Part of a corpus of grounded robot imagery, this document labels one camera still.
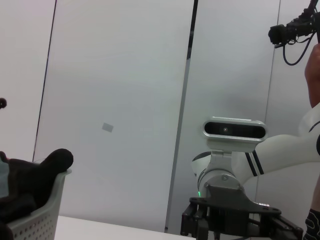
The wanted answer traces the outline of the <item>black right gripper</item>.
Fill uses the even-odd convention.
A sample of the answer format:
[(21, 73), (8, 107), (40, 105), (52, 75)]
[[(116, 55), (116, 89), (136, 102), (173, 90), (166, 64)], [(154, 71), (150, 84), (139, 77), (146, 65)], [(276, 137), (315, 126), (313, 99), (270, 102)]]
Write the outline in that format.
[(181, 235), (207, 238), (209, 232), (271, 240), (302, 240), (304, 230), (277, 208), (251, 201), (243, 190), (209, 186), (209, 196), (191, 197), (182, 213)]

